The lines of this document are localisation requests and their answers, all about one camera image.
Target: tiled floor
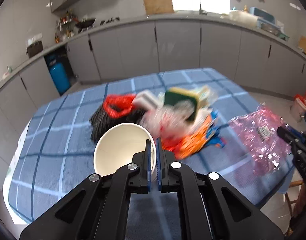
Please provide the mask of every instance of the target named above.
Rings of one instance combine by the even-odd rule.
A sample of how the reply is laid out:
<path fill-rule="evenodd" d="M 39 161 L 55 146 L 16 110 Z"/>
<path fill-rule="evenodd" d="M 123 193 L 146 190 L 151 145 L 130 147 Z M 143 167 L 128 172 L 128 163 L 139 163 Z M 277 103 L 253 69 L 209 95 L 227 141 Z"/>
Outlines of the tiled floor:
<path fill-rule="evenodd" d="M 91 87 L 91 85 L 81 85 L 77 83 L 72 87 L 70 93 L 86 89 Z M 272 111 L 280 116 L 282 116 L 289 125 L 294 127 L 297 130 L 306 130 L 306 124 L 304 121 L 297 123 L 289 113 L 289 107 L 292 104 L 292 101 L 276 98 L 268 95 L 250 93 L 259 103 L 266 103 L 266 105 L 272 109 Z M 296 171 L 293 180 L 301 180 L 300 175 Z M 296 199 L 298 196 L 299 187 L 295 187 L 288 191 L 289 197 L 291 200 Z M 288 228 L 288 223 L 290 220 L 290 215 L 287 207 L 287 203 L 284 199 L 283 194 L 276 193 L 266 205 L 261 209 L 261 211 L 271 219 L 283 232 L 286 232 Z M 3 194 L 0 192 L 0 217 L 5 223 L 6 227 L 11 231 L 16 238 L 19 238 L 21 231 L 25 226 L 14 225 L 10 215 L 7 212 L 7 209 L 3 202 Z"/>

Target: cabinet handle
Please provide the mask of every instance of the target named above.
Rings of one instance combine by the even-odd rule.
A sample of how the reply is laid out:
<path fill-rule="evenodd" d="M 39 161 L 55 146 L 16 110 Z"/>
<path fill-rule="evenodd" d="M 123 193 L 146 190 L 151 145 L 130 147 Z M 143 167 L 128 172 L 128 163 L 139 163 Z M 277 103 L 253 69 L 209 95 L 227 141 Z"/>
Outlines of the cabinet handle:
<path fill-rule="evenodd" d="M 157 43 L 156 27 L 154 26 L 155 42 Z"/>
<path fill-rule="evenodd" d="M 90 46 L 90 50 L 93 51 L 91 40 L 89 40 L 89 46 Z"/>
<path fill-rule="evenodd" d="M 271 49 L 272 49 L 272 45 L 270 45 L 270 50 L 268 52 L 268 57 L 270 57 L 270 55 L 271 55 Z"/>
<path fill-rule="evenodd" d="M 27 90 L 26 85 L 24 84 L 24 81 L 23 81 L 23 79 L 22 79 L 22 78 L 21 78 L 21 81 L 22 81 L 22 84 L 23 84 L 23 86 L 24 86 L 25 90 Z"/>

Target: countertop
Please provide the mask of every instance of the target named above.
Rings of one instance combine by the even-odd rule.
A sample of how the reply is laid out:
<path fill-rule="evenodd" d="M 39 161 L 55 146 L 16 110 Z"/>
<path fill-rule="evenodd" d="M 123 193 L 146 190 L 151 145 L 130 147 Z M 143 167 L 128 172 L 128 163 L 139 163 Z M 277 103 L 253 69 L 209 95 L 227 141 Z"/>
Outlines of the countertop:
<path fill-rule="evenodd" d="M 10 75 L 8 75 L 4 80 L 0 81 L 0 89 L 9 81 L 11 80 L 17 73 L 21 72 L 25 67 L 39 59 L 40 57 L 44 57 L 45 55 L 51 53 L 52 51 L 58 49 L 59 47 L 62 47 L 66 45 L 68 42 L 73 41 L 75 39 L 78 39 L 82 36 L 89 35 L 91 33 L 96 33 L 100 30 L 112 28 L 115 26 L 119 25 L 125 25 L 125 24 L 130 24 L 130 23 L 136 23 L 136 22 L 145 22 L 145 21 L 154 21 L 154 20 L 174 20 L 174 19 L 179 19 L 179 20 L 200 20 L 200 21 L 206 21 L 206 22 L 215 22 L 219 24 L 225 24 L 225 25 L 230 25 L 230 26 L 235 26 L 237 28 L 243 28 L 247 29 L 250 31 L 253 31 L 255 33 L 259 33 L 260 35 L 266 36 L 274 41 L 276 41 L 279 44 L 282 44 L 289 49 L 293 50 L 295 53 L 297 53 L 299 56 L 301 56 L 303 59 L 306 60 L 306 55 L 304 55 L 301 50 L 294 48 L 293 46 L 290 46 L 286 41 L 270 34 L 269 32 L 263 31 L 262 29 L 259 28 L 252 28 L 246 25 L 243 25 L 242 23 L 235 22 L 230 20 L 228 17 L 219 17 L 219 16 L 207 16 L 207 15 L 199 15 L 199 14 L 181 14 L 181 13 L 174 13 L 174 14 L 158 14 L 158 15 L 145 15 L 145 16 L 140 16 L 140 17 L 134 17 L 130 19 L 124 19 L 119 22 L 113 22 L 110 24 L 105 24 L 101 25 L 98 27 L 94 27 L 90 30 L 84 31 L 80 34 L 74 35 L 72 38 L 69 40 L 60 42 L 58 44 L 55 44 L 54 46 L 51 46 L 49 48 L 43 49 L 42 52 L 36 54 L 34 57 L 28 59 L 27 61 L 23 62 L 21 65 L 16 67 Z"/>

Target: blue plaid tablecloth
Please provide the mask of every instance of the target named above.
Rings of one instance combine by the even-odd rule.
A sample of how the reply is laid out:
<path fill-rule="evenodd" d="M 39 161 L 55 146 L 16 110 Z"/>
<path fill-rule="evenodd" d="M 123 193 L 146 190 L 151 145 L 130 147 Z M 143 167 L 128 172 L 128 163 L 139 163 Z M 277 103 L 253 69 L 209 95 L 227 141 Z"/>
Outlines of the blue plaid tablecloth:
<path fill-rule="evenodd" d="M 227 125 L 231 118 L 251 113 L 259 106 L 245 90 L 211 68 L 151 74 L 111 82 L 51 101 L 33 116 L 9 190 L 12 209 L 30 223 L 66 193 L 94 173 L 90 116 L 108 94 L 137 93 L 144 89 L 155 95 L 177 86 L 194 89 L 208 85 L 219 98 L 222 149 L 204 147 L 182 162 L 195 172 L 219 172 L 253 204 L 261 207 L 276 192 L 291 171 L 291 156 L 275 173 L 253 174 L 251 156 Z M 159 193 L 156 183 L 147 195 L 132 194 L 126 239 L 180 239 L 176 193 Z"/>

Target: white wall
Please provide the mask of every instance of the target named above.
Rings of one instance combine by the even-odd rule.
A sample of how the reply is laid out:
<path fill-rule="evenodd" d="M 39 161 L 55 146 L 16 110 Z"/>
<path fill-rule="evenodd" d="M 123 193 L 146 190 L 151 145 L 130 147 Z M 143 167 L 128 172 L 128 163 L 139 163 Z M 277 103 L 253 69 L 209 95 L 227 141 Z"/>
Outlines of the white wall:
<path fill-rule="evenodd" d="M 80 0 L 72 8 L 78 17 L 95 17 L 97 24 L 111 17 L 125 19 L 145 15 L 143 0 Z"/>
<path fill-rule="evenodd" d="M 57 16 L 46 7 L 49 0 L 5 0 L 0 7 L 0 80 L 8 65 L 27 60 L 26 41 L 42 33 L 44 47 L 55 44 Z"/>
<path fill-rule="evenodd" d="M 306 36 L 306 11 L 299 0 L 230 0 L 231 9 L 237 7 L 243 9 L 244 5 L 264 9 L 272 14 L 275 19 L 284 23 L 285 33 L 290 37 L 288 43 L 294 47 L 298 46 L 298 40 L 301 35 Z M 291 7 L 293 3 L 301 8 L 301 11 Z"/>

